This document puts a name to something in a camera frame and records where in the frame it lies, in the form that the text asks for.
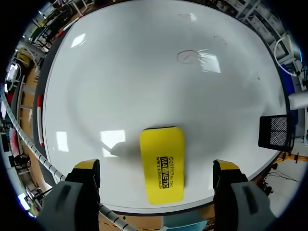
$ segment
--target yellow eraser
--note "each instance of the yellow eraser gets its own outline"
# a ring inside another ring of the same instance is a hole
[[[140,134],[146,190],[153,205],[184,197],[184,133],[180,128],[146,129]]]

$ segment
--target white cable wrap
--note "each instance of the white cable wrap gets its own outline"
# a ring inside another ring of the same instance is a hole
[[[9,103],[5,97],[4,92],[1,92],[1,99],[3,101],[3,104],[5,106],[5,110],[15,127],[16,131],[18,132],[21,139],[24,141],[24,143],[28,146],[28,148],[31,150],[31,152],[34,154],[34,156],[44,165],[44,167],[51,172],[57,179],[59,180],[65,180],[65,176],[58,171],[35,147],[35,145],[31,142],[31,140],[27,137],[25,132],[21,129],[20,125],[17,123],[17,120],[15,116],[13,115],[13,112],[11,111],[11,108],[9,106]],[[137,228],[135,228],[132,225],[127,224],[121,217],[119,217],[117,214],[115,214],[113,211],[108,209],[106,206],[104,206],[102,203],[99,204],[99,211],[100,213],[106,217],[110,222],[115,224],[117,227],[119,227],[123,231],[137,231]]]
[[[285,39],[285,37],[279,39],[279,40],[276,42],[275,49],[274,49],[274,58],[275,58],[275,61],[276,61],[277,65],[278,65],[284,72],[288,73],[288,74],[291,75],[291,76],[296,77],[296,76],[297,76],[296,74],[291,73],[291,72],[287,71],[286,69],[284,69],[284,67],[281,66],[281,64],[278,62],[277,57],[276,57],[277,46],[278,46],[278,44],[279,44],[282,40],[284,40],[284,39]]]

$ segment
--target red and white pole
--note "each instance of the red and white pole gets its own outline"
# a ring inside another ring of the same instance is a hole
[[[44,146],[43,140],[43,127],[42,127],[42,106],[43,106],[43,97],[38,96],[38,140],[41,146]]]

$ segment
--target black mesh cup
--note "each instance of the black mesh cup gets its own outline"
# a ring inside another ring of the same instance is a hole
[[[294,126],[291,115],[260,118],[259,147],[290,152],[294,146]]]

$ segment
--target white table surface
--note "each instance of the white table surface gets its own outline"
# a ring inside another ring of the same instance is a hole
[[[43,130],[63,174],[100,159],[110,209],[164,213],[212,201],[215,159],[256,176],[277,154],[258,147],[259,118],[285,112],[274,61],[251,29],[198,4],[141,0],[73,25],[50,71]],[[167,126],[185,134],[184,199],[151,205],[139,134]]]

